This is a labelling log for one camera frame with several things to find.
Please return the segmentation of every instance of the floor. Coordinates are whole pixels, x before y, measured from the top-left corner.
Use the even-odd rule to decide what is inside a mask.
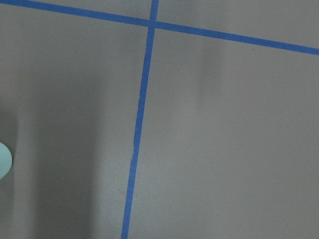
[[[318,10],[0,0],[1,238],[318,238]]]

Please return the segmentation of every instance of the round object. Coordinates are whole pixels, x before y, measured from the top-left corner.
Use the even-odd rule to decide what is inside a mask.
[[[0,143],[0,179],[3,178],[12,166],[12,156],[9,149]]]

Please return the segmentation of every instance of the blue tape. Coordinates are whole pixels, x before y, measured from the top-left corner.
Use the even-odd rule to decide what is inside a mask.
[[[135,185],[136,171],[137,171],[137,165],[138,165],[138,157],[139,157],[143,117],[144,117],[144,108],[145,108],[147,87],[148,87],[150,67],[151,67],[151,58],[152,58],[152,50],[153,50],[153,42],[154,42],[154,34],[155,34],[155,21],[156,21],[156,17],[158,13],[158,6],[159,6],[159,0],[152,0],[152,6],[151,6],[151,12],[150,12],[150,22],[152,24],[149,26],[148,35],[146,39],[146,49],[145,49],[143,71],[142,71],[140,98],[139,98],[138,111],[137,111],[136,124],[135,124],[135,133],[134,133],[134,151],[133,151],[133,157],[132,157],[131,165],[130,165],[128,188],[126,192],[126,201],[125,201],[125,208],[124,208],[121,239],[127,239],[129,234],[134,185]]]
[[[302,53],[307,53],[312,55],[319,55],[319,49],[317,48],[294,45],[294,44],[278,42],[278,41],[265,40],[261,38],[250,37],[250,36],[242,36],[242,35],[220,32],[220,31],[207,30],[207,29],[190,27],[190,26],[176,25],[176,24],[171,24],[166,22],[156,22],[155,28],[168,30],[168,31],[188,33],[188,34],[199,35],[199,36],[207,36],[207,37],[218,38],[223,40],[249,43],[249,44],[260,45],[260,46],[267,46],[267,47],[284,49],[289,51],[297,51],[297,52],[302,52]]]
[[[85,9],[80,9],[75,7],[61,6],[61,5],[42,3],[42,2],[30,1],[30,0],[0,0],[0,3],[52,11],[52,12],[65,13],[70,15],[96,18],[96,19],[107,20],[107,21],[122,22],[126,24],[138,25],[138,26],[149,27],[153,24],[152,21],[155,21],[155,20],[152,20],[152,19],[155,19],[152,16],[150,16],[150,19],[148,20],[148,19],[122,16],[117,14],[85,10]],[[294,45],[294,44],[289,44],[284,42],[271,41],[271,40],[266,40],[261,38],[237,35],[237,34],[220,32],[220,31],[207,30],[203,28],[183,26],[183,25],[177,25],[177,24],[166,23],[166,22],[155,22],[155,28],[168,30],[168,31],[176,31],[176,32],[182,32],[187,34],[193,34],[193,35],[218,38],[223,40],[243,42],[248,44],[272,47],[272,48],[289,50],[289,51],[296,51],[296,52],[312,54],[312,55],[319,55],[318,48]]]
[[[45,10],[45,11],[59,12],[64,14],[76,15],[76,16],[96,18],[96,19],[107,20],[107,21],[115,21],[115,22],[127,23],[132,25],[138,25],[138,26],[149,26],[150,24],[150,21],[147,19],[86,10],[86,9],[75,8],[70,6],[61,6],[61,5],[43,3],[38,1],[0,0],[0,3],[5,3],[8,5],[14,5],[14,6],[23,6],[23,7]]]

